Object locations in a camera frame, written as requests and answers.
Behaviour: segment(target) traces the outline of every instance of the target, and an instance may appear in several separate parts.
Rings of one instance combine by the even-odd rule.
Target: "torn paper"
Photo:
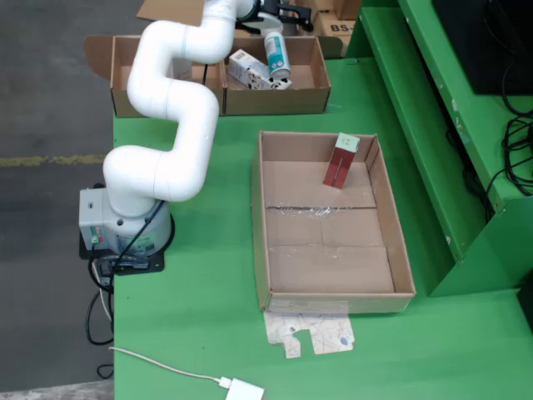
[[[301,345],[292,335],[309,330],[315,354],[353,350],[356,339],[347,315],[296,314],[265,311],[268,342],[283,344],[287,358],[301,356]]]

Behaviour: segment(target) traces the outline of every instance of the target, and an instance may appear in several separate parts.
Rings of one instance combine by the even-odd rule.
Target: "power adapter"
[[[262,400],[265,389],[239,379],[222,377],[218,383],[228,389],[226,400]]]

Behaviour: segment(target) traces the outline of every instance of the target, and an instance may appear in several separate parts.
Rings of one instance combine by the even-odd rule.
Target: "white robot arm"
[[[178,122],[176,139],[169,152],[121,146],[107,155],[106,187],[81,191],[80,230],[87,249],[123,253],[136,238],[129,253],[149,256],[165,245],[171,236],[167,202],[184,202],[202,189],[219,113],[207,87],[167,77],[172,59],[219,63],[232,49],[236,23],[264,37],[277,33],[284,47],[279,8],[279,0],[205,0],[200,27],[157,21],[145,29],[127,95],[140,114]]]

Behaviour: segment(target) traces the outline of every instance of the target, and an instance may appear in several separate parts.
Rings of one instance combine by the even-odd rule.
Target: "white bottle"
[[[265,36],[266,58],[270,77],[272,79],[286,79],[291,75],[291,64],[286,54],[285,39],[279,32],[269,32]]]

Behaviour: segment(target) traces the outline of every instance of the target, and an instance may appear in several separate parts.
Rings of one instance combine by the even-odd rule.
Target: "white box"
[[[285,90],[292,86],[289,79],[272,79],[268,66],[244,50],[230,56],[229,74],[251,90]]]

